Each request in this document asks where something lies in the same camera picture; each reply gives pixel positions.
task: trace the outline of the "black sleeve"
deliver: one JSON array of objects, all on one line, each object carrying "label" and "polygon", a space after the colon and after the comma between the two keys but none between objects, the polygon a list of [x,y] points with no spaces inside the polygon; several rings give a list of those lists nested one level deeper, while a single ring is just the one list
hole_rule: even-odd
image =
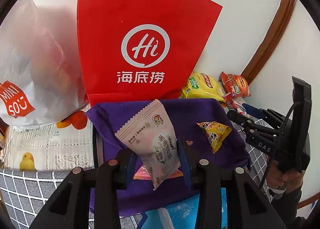
[{"label": "black sleeve", "polygon": [[273,199],[271,202],[285,226],[290,229],[300,228],[301,226],[301,217],[296,219],[297,206],[301,198],[301,187],[289,194],[283,194],[279,200]]}]

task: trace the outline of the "gray fabric with white grid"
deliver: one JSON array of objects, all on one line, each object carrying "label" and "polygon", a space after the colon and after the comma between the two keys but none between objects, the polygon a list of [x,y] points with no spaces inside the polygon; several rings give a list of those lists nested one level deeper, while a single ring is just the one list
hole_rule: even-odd
[{"label": "gray fabric with white grid", "polygon": [[[264,120],[253,119],[256,124],[267,126]],[[241,127],[235,123],[233,125],[240,136],[245,139]],[[246,149],[252,160],[249,174],[259,185],[267,167],[267,157],[247,143]],[[13,225],[17,229],[28,228],[50,195],[68,174],[69,171],[22,172],[0,169],[0,189]],[[264,184],[264,191],[271,201],[272,197],[267,189]],[[121,217],[121,228],[136,229],[141,219],[141,214]],[[91,212],[89,213],[89,229],[94,229],[94,214]]]}]

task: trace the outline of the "white snack package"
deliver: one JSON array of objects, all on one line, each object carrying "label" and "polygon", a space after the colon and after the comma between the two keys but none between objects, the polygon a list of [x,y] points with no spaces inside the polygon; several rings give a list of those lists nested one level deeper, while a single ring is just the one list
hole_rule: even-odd
[{"label": "white snack package", "polygon": [[159,100],[139,111],[115,135],[141,157],[155,189],[180,166],[174,128]]},{"label": "white snack package", "polygon": [[0,118],[17,130],[60,122],[85,105],[77,60],[42,24],[33,0],[18,0],[0,25]]}]

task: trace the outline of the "blue package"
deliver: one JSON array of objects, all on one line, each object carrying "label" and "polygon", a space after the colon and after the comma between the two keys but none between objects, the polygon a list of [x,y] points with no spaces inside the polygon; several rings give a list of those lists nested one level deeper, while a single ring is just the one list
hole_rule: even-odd
[{"label": "blue package", "polygon": [[[147,211],[143,214],[137,229],[194,229],[199,205],[199,194],[165,208]],[[221,189],[221,229],[228,223],[226,189]]]}]

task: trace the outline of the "human hand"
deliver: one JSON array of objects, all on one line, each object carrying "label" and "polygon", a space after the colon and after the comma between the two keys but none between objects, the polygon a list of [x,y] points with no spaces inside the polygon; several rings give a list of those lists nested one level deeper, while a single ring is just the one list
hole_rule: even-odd
[{"label": "human hand", "polygon": [[303,171],[301,174],[295,169],[291,169],[285,173],[282,173],[278,169],[278,162],[274,160],[271,163],[268,175],[266,177],[267,185],[271,188],[278,188],[283,186],[284,183],[288,181],[285,194],[289,194],[302,185],[304,172],[305,171]]}]

